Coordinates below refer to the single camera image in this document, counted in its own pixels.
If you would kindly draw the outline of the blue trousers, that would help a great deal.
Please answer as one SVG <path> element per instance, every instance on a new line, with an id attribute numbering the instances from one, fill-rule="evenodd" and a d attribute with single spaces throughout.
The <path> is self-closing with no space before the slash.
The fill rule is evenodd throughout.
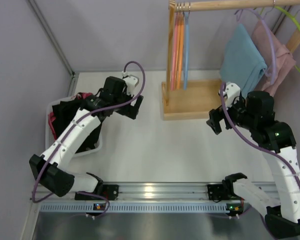
<path id="1" fill-rule="evenodd" d="M 224 59 L 220 68 L 222 81 L 238 85 L 245 98 L 255 89 L 267 68 L 264 58 L 246 28 L 240 23 L 224 50 Z"/>

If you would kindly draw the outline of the purple clothes hanger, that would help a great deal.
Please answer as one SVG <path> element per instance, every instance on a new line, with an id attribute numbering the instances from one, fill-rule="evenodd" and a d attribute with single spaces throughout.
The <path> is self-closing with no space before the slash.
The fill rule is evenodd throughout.
<path id="1" fill-rule="evenodd" d="M 242 16 L 242 12 L 246 10 L 251 12 L 252 14 L 254 14 L 262 23 L 263 28 L 266 32 L 267 38 L 268 38 L 268 42 L 270 45 L 270 53 L 271 53 L 271 65 L 268 67 L 268 70 L 266 71 L 265 75 L 267 77 L 270 77 L 270 85 L 272 86 L 275 83 L 275 76 L 277 74 L 277 58 L 276 58 L 276 53 L 275 53 L 275 46 L 274 46 L 274 42 L 273 42 L 273 38 L 272 38 L 272 34 L 271 31 L 269 29 L 269 27 L 267 26 L 264 18 L 256 11 L 253 10 L 252 8 L 240 8 L 238 10 L 236 10 L 236 12 L 234 13 L 236 16 L 236 21 L 239 22 Z"/>

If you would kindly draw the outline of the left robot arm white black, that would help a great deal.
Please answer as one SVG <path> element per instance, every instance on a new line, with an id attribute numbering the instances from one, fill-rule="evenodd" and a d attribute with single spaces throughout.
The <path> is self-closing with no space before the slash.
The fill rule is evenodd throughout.
<path id="1" fill-rule="evenodd" d="M 34 189 L 42 185 L 52 194 L 63 197 L 70 192 L 95 193 L 102 180 L 91 173 L 68 173 L 69 162 L 89 135 L 116 112 L 135 119 L 143 96 L 133 95 L 136 76 L 107 77 L 97 94 L 85 97 L 69 125 L 41 155 L 34 154 L 29 165 L 35 178 Z"/>

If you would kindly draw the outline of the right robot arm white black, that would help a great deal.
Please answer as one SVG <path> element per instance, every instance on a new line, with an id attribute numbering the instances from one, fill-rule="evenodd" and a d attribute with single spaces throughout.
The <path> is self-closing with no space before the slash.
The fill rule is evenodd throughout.
<path id="1" fill-rule="evenodd" d="M 220 134 L 220 122 L 233 129 L 248 145 L 263 153 L 278 192 L 270 197 L 243 173 L 222 181 L 229 197 L 240 197 L 258 211 L 269 233 L 276 239 L 300 236 L 300 167 L 296 140 L 290 126 L 275 120 L 274 98 L 268 92 L 219 92 L 221 105 L 209 112 L 207 125 Z"/>

